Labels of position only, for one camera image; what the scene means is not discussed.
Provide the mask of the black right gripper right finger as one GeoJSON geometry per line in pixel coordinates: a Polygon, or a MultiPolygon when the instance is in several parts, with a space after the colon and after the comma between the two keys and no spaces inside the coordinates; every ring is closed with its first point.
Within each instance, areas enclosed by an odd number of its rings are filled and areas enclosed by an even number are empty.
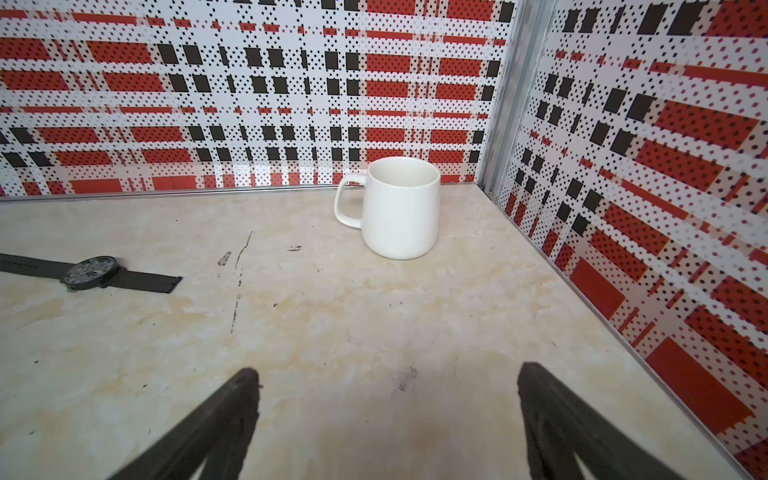
{"type": "Polygon", "coordinates": [[[518,391],[533,479],[678,479],[545,367],[525,362],[518,391]]]}

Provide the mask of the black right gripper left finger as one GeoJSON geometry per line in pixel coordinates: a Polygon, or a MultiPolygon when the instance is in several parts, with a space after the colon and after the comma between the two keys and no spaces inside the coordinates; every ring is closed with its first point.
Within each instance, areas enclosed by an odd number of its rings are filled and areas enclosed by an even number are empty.
{"type": "Polygon", "coordinates": [[[260,380],[243,368],[114,479],[237,479],[259,419],[260,380]]]}

